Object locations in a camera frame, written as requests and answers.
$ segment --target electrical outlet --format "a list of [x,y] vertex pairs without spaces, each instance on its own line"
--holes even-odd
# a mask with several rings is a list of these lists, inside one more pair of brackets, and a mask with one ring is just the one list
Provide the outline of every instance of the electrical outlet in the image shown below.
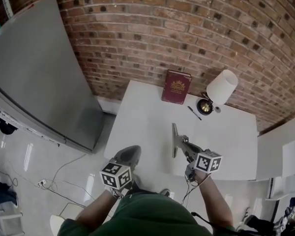
[[45,179],[43,179],[43,180],[39,181],[39,182],[37,183],[37,185],[39,186],[39,188],[41,188],[41,187],[43,187],[43,185],[45,186],[46,183],[47,183],[47,181],[46,181]]

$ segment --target red book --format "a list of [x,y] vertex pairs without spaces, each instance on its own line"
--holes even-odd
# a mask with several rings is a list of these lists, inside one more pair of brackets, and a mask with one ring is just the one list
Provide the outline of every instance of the red book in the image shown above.
[[183,104],[189,90],[191,79],[191,75],[188,73],[168,70],[162,100]]

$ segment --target white table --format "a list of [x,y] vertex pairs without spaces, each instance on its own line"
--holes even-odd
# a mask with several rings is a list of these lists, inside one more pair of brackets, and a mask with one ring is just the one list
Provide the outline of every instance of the white table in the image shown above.
[[[202,149],[223,156],[214,179],[250,180],[257,170],[257,124],[250,113],[222,105],[221,113],[203,116],[197,111],[199,97],[188,94],[183,105],[161,100],[163,88],[130,81],[105,148],[110,159],[121,149],[140,145],[137,167],[184,176],[186,158],[179,149],[172,158],[172,122],[178,133]],[[199,120],[188,108],[201,118]]]

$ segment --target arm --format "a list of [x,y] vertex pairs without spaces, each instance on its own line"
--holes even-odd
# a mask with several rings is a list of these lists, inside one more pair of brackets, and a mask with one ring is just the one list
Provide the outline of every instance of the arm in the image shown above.
[[117,198],[105,190],[94,202],[81,211],[75,220],[94,231],[104,223],[116,201]]
[[[207,174],[201,171],[196,171],[196,180],[199,183],[202,182],[206,176]],[[209,221],[221,227],[233,226],[233,215],[231,209],[227,205],[211,177],[200,185],[200,191],[206,205],[206,212]]]

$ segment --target white lamp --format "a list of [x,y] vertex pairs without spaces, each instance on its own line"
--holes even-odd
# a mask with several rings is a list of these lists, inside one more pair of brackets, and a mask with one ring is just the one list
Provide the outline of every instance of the white lamp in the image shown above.
[[207,87],[203,93],[205,99],[197,104],[198,111],[203,115],[209,115],[213,111],[212,103],[223,105],[229,99],[238,85],[238,78],[230,70],[223,70]]

